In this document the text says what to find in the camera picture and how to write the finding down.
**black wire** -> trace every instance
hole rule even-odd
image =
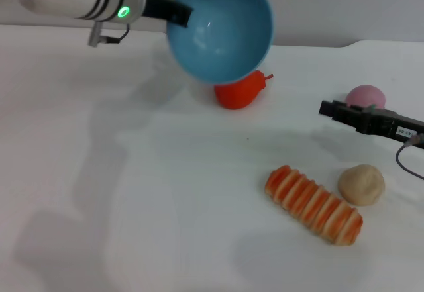
[[[418,177],[419,179],[423,179],[424,180],[424,177],[423,176],[421,176],[421,175],[419,175],[419,174],[417,174],[417,173],[415,173],[415,172],[413,172],[413,171],[411,171],[411,170],[409,170],[409,169],[407,169],[405,166],[403,166],[403,164],[399,161],[399,154],[400,154],[400,152],[402,152],[403,151],[403,149],[405,148],[406,146],[402,146],[398,151],[397,151],[397,153],[396,153],[396,162],[399,164],[399,166],[402,168],[402,169],[404,169],[405,171],[407,171],[408,173],[410,173],[411,175],[414,175],[415,177]]]
[[[125,31],[124,35],[122,35],[121,37],[116,38],[116,37],[105,36],[106,44],[120,44],[121,41],[125,37],[127,37],[129,32],[130,32],[130,24],[127,24],[127,30]]]
[[[122,35],[122,37],[118,38],[119,41],[121,41],[122,39],[124,39],[125,37],[127,37],[128,33],[130,32],[130,24],[127,24],[127,30],[125,31],[124,35]]]

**blue bowl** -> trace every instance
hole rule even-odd
[[[178,0],[194,9],[184,28],[168,23],[170,48],[197,79],[224,85],[250,75],[268,53],[274,17],[268,0]]]

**white tabletop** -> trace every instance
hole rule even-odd
[[[422,291],[424,182],[399,142],[318,115],[360,84],[423,120],[424,44],[275,46],[251,107],[226,111],[170,56],[166,37],[0,27],[0,291]],[[404,164],[424,173],[424,150]],[[310,234],[263,192],[284,164],[335,189],[381,169],[351,247]]]

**sticker label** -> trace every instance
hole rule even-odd
[[[410,130],[408,128],[402,128],[401,126],[398,126],[397,127],[397,131],[396,131],[396,134],[402,135],[402,136],[404,136],[406,138],[410,138],[413,135],[417,135],[417,131]]]

